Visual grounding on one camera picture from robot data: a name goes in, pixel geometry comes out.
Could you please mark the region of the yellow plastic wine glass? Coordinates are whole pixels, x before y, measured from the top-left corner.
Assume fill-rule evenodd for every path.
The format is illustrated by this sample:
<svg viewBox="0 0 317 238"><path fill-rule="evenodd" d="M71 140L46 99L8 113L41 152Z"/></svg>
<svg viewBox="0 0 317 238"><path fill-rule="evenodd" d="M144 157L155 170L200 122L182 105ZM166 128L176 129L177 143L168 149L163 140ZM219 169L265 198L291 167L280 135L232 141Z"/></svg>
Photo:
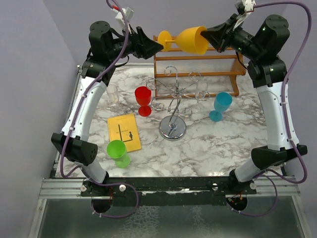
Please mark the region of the yellow plastic wine glass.
<svg viewBox="0 0 317 238"><path fill-rule="evenodd" d="M164 30L158 36L158 43L163 45L163 52L170 51L172 44L175 44L183 52L204 55L209 47L209 42L201 35L205 30L207 30L205 26L187 28L174 40L171 34Z"/></svg>

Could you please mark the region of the clear wine glass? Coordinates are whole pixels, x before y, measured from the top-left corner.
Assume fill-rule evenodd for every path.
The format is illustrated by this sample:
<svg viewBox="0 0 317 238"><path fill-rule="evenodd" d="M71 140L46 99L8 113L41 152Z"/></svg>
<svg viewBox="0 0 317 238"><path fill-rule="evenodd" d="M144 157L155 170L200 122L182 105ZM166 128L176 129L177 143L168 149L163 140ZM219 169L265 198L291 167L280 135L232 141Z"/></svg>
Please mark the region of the clear wine glass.
<svg viewBox="0 0 317 238"><path fill-rule="evenodd" d="M208 84L204 81L199 81L196 86L195 91L195 99L196 99L196 105L194 112L198 113L201 111L200 101L203 101L205 99L206 94L208 94Z"/></svg>

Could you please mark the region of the blue plastic wine glass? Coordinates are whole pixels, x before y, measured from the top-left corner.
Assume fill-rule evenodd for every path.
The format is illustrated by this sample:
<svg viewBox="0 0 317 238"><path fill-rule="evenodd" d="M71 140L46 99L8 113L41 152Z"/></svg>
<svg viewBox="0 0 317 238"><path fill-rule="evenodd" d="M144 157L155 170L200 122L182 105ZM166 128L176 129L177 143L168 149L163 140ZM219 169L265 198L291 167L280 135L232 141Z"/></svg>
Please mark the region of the blue plastic wine glass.
<svg viewBox="0 0 317 238"><path fill-rule="evenodd" d="M232 96L226 92L220 92L217 94L214 101L214 110L209 113L209 118L214 122L219 122L223 118L223 113L232 104Z"/></svg>

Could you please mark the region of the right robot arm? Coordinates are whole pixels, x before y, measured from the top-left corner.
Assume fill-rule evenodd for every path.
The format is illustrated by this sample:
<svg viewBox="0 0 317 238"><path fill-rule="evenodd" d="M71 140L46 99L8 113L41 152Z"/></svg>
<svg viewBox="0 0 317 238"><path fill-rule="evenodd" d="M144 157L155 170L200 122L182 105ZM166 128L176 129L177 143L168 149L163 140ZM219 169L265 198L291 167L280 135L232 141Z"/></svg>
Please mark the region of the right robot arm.
<svg viewBox="0 0 317 238"><path fill-rule="evenodd" d="M251 158L230 172L227 187L234 194L243 191L266 169L308 152L294 131L287 99L288 86L284 82L288 70L278 56L290 36L288 21L280 15L269 15L256 35L251 35L241 26L235 26L238 20L238 15L233 14L225 23L201 32L219 53L233 48L250 60L247 71L264 112L267 145L252 149Z"/></svg>

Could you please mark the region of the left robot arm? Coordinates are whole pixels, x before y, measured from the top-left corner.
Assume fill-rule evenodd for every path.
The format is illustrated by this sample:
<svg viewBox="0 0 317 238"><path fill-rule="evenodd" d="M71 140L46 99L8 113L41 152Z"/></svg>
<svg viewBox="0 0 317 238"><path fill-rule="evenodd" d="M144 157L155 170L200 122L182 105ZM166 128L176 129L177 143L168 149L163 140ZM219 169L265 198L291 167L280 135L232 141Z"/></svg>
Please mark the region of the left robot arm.
<svg viewBox="0 0 317 238"><path fill-rule="evenodd" d="M74 106L62 130L52 134L51 142L60 153L60 167L63 167L64 159L75 164L87 178L94 181L92 190L102 196L109 191L108 172L96 158L97 145L88 141L99 100L120 59L133 55L147 60L163 47L149 38L140 26L123 29L119 34L105 21L96 21L90 26L89 42Z"/></svg>

